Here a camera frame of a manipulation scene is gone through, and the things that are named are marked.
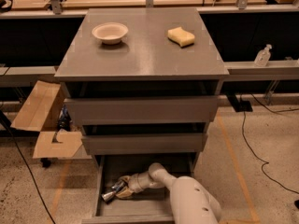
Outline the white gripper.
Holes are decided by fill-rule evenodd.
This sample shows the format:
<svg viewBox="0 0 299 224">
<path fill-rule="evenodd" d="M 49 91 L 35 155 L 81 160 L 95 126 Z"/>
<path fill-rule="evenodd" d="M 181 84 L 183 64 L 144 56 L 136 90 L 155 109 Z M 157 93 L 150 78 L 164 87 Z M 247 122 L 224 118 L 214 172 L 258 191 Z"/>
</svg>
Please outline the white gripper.
<svg viewBox="0 0 299 224">
<path fill-rule="evenodd" d="M 119 180 L 126 183 L 129 187 L 123 188 L 116 194 L 116 197 L 121 200 L 131 199 L 134 193 L 142 192 L 145 189 L 151 189 L 155 185 L 155 182 L 148 172 L 134 174 L 132 176 L 124 175 L 121 176 Z"/>
</svg>

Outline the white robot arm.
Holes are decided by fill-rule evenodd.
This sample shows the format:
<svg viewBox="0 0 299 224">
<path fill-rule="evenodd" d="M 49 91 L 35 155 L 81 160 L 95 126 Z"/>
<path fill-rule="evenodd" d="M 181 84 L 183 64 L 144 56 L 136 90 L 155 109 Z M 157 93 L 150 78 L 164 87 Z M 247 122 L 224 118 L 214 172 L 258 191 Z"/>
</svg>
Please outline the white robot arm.
<svg viewBox="0 0 299 224">
<path fill-rule="evenodd" d="M 158 162 L 149 166 L 147 172 L 125 175 L 119 178 L 116 196 L 125 199 L 145 189 L 167 188 L 176 224 L 219 224 L 219 202 L 194 178 L 174 177 Z"/>
</svg>

